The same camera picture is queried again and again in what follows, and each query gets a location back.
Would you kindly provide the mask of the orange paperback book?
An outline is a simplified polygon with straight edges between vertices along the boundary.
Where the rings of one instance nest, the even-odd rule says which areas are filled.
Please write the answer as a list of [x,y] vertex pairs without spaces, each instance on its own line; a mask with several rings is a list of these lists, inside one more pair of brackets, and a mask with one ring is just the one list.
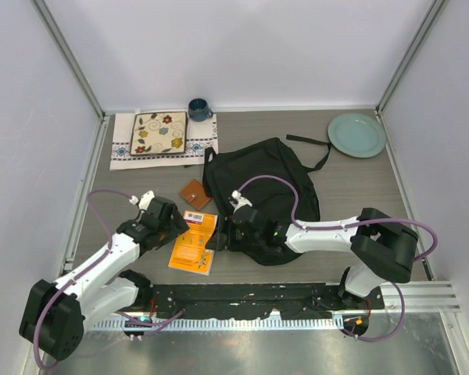
[[214,250],[206,246],[216,229],[217,215],[186,210],[183,218],[189,229],[177,238],[168,267],[208,276]]

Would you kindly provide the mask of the black student backpack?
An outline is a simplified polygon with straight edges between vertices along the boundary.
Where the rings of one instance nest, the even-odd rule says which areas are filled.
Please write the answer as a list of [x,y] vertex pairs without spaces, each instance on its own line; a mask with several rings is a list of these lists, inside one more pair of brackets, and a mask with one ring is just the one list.
[[274,252],[242,253],[262,266],[279,266],[299,257],[283,238],[291,219],[320,220],[319,200],[309,174],[321,170],[327,160],[324,156],[315,166],[304,166],[278,137],[233,152],[216,153],[208,148],[202,184],[220,215],[231,217],[233,206],[228,199],[238,190],[273,223],[269,237]]

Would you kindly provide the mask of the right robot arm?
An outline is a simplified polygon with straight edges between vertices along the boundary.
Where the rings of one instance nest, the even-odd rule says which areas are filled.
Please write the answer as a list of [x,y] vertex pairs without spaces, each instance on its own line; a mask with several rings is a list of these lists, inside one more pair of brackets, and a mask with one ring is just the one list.
[[247,205],[218,223],[206,247],[242,252],[262,266],[284,265],[307,252],[353,254],[359,262],[344,271],[337,290],[340,304],[353,309],[386,281],[410,281],[417,243],[413,230],[373,208],[336,222],[290,222]]

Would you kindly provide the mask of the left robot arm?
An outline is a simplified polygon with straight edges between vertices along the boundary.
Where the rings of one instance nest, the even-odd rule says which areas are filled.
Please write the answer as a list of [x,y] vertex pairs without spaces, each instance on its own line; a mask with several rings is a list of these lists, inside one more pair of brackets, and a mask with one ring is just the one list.
[[77,349],[86,330],[107,316],[149,307],[151,281],[127,266],[175,240],[188,225],[173,201],[152,191],[130,201],[138,216],[119,225],[102,248],[57,280],[39,280],[31,288],[19,334],[37,353],[62,361]]

